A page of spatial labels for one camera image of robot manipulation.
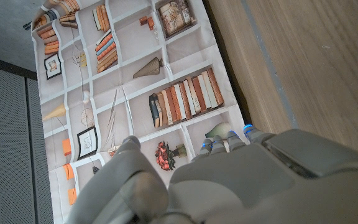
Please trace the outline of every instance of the orange book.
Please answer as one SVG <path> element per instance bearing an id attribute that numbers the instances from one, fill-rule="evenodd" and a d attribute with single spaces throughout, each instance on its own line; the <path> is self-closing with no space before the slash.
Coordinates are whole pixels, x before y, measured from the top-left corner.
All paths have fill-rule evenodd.
<path id="1" fill-rule="evenodd" d="M 186 119 L 190 119 L 191 118 L 191 112 L 190 112 L 189 101 L 187 100 L 185 84 L 179 83 L 179 89 L 180 89 L 181 98 L 183 100 L 183 104 L 185 106 Z"/>
<path id="2" fill-rule="evenodd" d="M 175 107 L 175 112 L 177 114 L 177 119 L 178 120 L 184 119 L 181 117 L 181 114 L 180 114 L 180 107 L 179 107 L 177 92 L 175 91 L 174 86 L 171 86 L 171 95 L 172 95 L 172 99 L 173 99 L 173 106 Z"/>
<path id="3" fill-rule="evenodd" d="M 54 54 L 54 53 L 57 53 L 58 51 L 59 51 L 59 48 L 50 49 L 50 50 L 45 50 L 45 55 Z"/>
<path id="4" fill-rule="evenodd" d="M 102 15 L 101 15 L 101 11 L 100 11 L 100 8 L 99 6 L 96 7 L 96 15 L 98 16 L 98 21 L 99 21 L 99 24 L 100 24 L 100 29 L 103 30 L 103 24 L 102 24 Z"/>
<path id="5" fill-rule="evenodd" d="M 100 22 L 101 29 L 103 30 L 103 32 L 106 32 L 106 25 L 104 24 L 104 19 L 102 14 L 102 6 L 98 6 L 98 11 L 99 11 L 99 22 Z"/>
<path id="6" fill-rule="evenodd" d="M 97 66 L 98 70 L 103 67 L 105 64 L 107 64 L 112 58 L 117 56 L 117 51 L 115 50 L 113 53 L 110 54 L 107 58 L 105 58 L 100 64 Z"/>
<path id="7" fill-rule="evenodd" d="M 105 69 L 110 67 L 110 65 L 112 65 L 116 60 L 117 60 L 117 55 L 115 57 L 113 57 L 108 63 L 106 63 L 103 67 L 101 67 L 98 70 L 98 73 L 101 73 L 101 72 L 105 71 Z"/>
<path id="8" fill-rule="evenodd" d="M 110 29 L 110 22 L 109 22 L 109 17 L 107 16 L 107 12 L 106 12 L 106 6 L 104 6 L 104 5 L 102 5 L 102 15 L 103 15 L 103 20 L 104 20 L 104 25 L 106 26 L 105 32 L 107 32 L 107 30 Z"/>
<path id="9" fill-rule="evenodd" d="M 71 2 L 69 0 L 65 0 L 64 1 L 68 7 L 70 7 L 70 12 L 73 12 L 75 9 L 75 6 L 73 7 L 73 5 L 71 5 Z"/>
<path id="10" fill-rule="evenodd" d="M 37 35 L 41 37 L 41 34 L 43 34 L 46 31 L 50 31 L 51 29 L 53 29 L 52 25 L 44 27 L 37 31 Z"/>
<path id="11" fill-rule="evenodd" d="M 218 106 L 220 106 L 224 103 L 224 100 L 221 90 L 219 89 L 218 83 L 215 79 L 214 72 L 212 68 L 207 69 L 206 72 L 208 73 L 209 81 L 211 82 L 212 90 L 214 91 L 215 94 L 216 103 L 218 104 Z"/>
<path id="12" fill-rule="evenodd" d="M 56 35 L 44 39 L 44 44 L 52 43 L 54 41 L 59 41 Z"/>
<path id="13" fill-rule="evenodd" d="M 63 140 L 63 153 L 65 156 L 71 154 L 71 145 L 69 139 Z"/>
<path id="14" fill-rule="evenodd" d="M 201 112 L 204 112 L 206 111 L 206 106 L 205 106 L 203 92 L 201 91 L 201 86 L 198 81 L 198 77 L 192 78 L 191 81 L 193 82 L 194 90 L 196 91 L 198 102 L 200 103 Z"/>
<path id="15" fill-rule="evenodd" d="M 59 44 L 59 41 L 56 40 L 56 41 L 53 41 L 51 43 L 47 43 L 47 46 L 51 46 L 51 45 L 55 45 L 55 44 Z"/>
<path id="16" fill-rule="evenodd" d="M 107 37 L 105 37 L 102 42 L 100 42 L 100 44 L 95 48 L 95 51 L 97 52 L 98 50 L 100 50 L 103 46 L 105 46 L 107 44 L 107 42 L 109 42 L 109 40 L 112 39 L 112 34 L 109 34 Z"/>
<path id="17" fill-rule="evenodd" d="M 78 5 L 77 1 L 76 0 L 72 0 L 75 4 L 75 8 L 78 10 L 80 10 L 80 6 Z"/>
<path id="18" fill-rule="evenodd" d="M 175 106 L 173 105 L 173 98 L 172 98 L 172 94 L 171 94 L 171 88 L 170 87 L 166 88 L 165 92 L 167 93 L 168 104 L 169 104 L 169 108 L 170 108 L 171 115 L 172 115 L 172 122 L 178 121 L 177 112 L 175 110 Z"/>
<path id="19" fill-rule="evenodd" d="M 109 53 L 110 50 L 114 49 L 115 47 L 116 47 L 116 43 L 114 42 L 108 48 L 106 48 L 106 50 L 104 50 L 101 54 L 99 54 L 98 60 L 103 58 L 103 56 L 105 56 L 107 53 Z"/>
<path id="20" fill-rule="evenodd" d="M 41 38 L 46 39 L 48 37 L 51 37 L 53 35 L 55 35 L 55 31 L 53 29 L 51 29 L 50 31 L 44 32 L 43 34 L 41 34 Z"/>
<path id="21" fill-rule="evenodd" d="M 63 165 L 63 168 L 65 169 L 67 180 L 74 178 L 74 171 L 70 164 Z"/>
<path id="22" fill-rule="evenodd" d="M 168 124 L 167 108 L 165 107 L 164 96 L 161 92 L 157 93 L 158 102 L 160 103 L 162 111 L 162 125 Z"/>
<path id="23" fill-rule="evenodd" d="M 45 50 L 50 50 L 50 49 L 55 49 L 55 48 L 59 48 L 59 43 L 45 46 Z"/>
<path id="24" fill-rule="evenodd" d="M 70 205 L 74 205 L 75 200 L 77 199 L 77 193 L 75 192 L 75 188 L 68 189 L 68 203 Z"/>

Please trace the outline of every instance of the wooden floor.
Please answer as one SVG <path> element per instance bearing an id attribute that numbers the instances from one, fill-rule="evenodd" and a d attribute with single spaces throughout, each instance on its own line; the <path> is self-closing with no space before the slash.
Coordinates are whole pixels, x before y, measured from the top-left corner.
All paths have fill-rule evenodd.
<path id="1" fill-rule="evenodd" d="M 358 150 L 358 1 L 206 4 L 255 126 L 299 127 Z"/>

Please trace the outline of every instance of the picture frame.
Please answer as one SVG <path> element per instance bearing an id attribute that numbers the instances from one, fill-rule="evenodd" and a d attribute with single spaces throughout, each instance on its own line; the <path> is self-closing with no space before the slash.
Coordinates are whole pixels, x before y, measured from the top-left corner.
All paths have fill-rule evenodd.
<path id="1" fill-rule="evenodd" d="M 47 80 L 62 74 L 62 63 L 59 54 L 54 54 L 44 60 L 44 67 L 47 71 Z"/>
<path id="2" fill-rule="evenodd" d="M 96 154 L 98 150 L 98 134 L 94 126 L 77 134 L 79 153 L 78 160 Z"/>

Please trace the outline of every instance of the shelf board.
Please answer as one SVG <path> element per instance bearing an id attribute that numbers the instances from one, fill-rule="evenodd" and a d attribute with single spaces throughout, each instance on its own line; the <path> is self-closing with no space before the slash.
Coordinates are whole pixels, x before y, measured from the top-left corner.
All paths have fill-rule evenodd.
<path id="1" fill-rule="evenodd" d="M 44 138 L 50 137 L 50 136 L 52 136 L 54 134 L 57 134 L 57 133 L 59 133 L 61 131 L 67 130 L 67 128 L 68 128 L 68 125 L 66 124 L 66 125 L 64 125 L 62 127 L 59 127 L 59 128 L 54 129 L 54 130 L 52 130 L 50 132 L 47 132 L 47 133 L 44 134 Z"/>
<path id="2" fill-rule="evenodd" d="M 234 107 L 236 105 L 233 105 L 233 106 L 224 106 L 222 108 L 218 108 L 216 110 L 213 110 L 213 111 L 210 111 L 210 112 L 207 112 L 205 114 L 202 114 L 202 115 L 199 115 L 199 116 L 196 116 L 195 118 L 191 118 L 189 119 L 188 121 L 182 121 L 178 124 L 174 124 L 172 126 L 169 126 L 167 128 L 164 128 L 164 129 L 161 129 L 160 131 L 156 131 L 154 133 L 151 133 L 151 134 L 148 134 L 148 135 L 145 135 L 145 136 L 142 136 L 139 138 L 139 141 L 140 143 L 142 142 L 145 142 L 145 141 L 148 141 L 150 139 L 153 139 L 153 138 L 156 138 L 156 137 L 159 137 L 159 136 L 162 136 L 164 134 L 167 134 L 167 133 L 170 133 L 172 131 L 175 131 L 175 130 L 178 130 L 178 129 L 181 129 L 185 126 L 189 126 L 191 124 L 195 124 L 195 123 L 198 123 L 200 121 L 203 121 L 203 120 L 206 120 L 208 118 L 212 118 L 213 116 L 216 116 L 218 114 L 221 114 L 221 113 L 224 113 L 224 112 L 227 112 L 229 111 L 232 107 Z"/>
<path id="3" fill-rule="evenodd" d="M 167 44 L 167 45 L 171 44 L 172 42 L 174 42 L 174 41 L 176 41 L 176 40 L 178 40 L 178 39 L 180 39 L 180 38 L 182 38 L 182 37 L 194 32 L 194 31 L 196 31 L 200 27 L 201 27 L 201 25 L 199 23 L 197 23 L 197 24 L 193 25 L 192 27 L 188 28 L 187 30 L 185 30 L 185 31 L 173 36 L 171 39 L 166 40 L 165 44 Z"/>

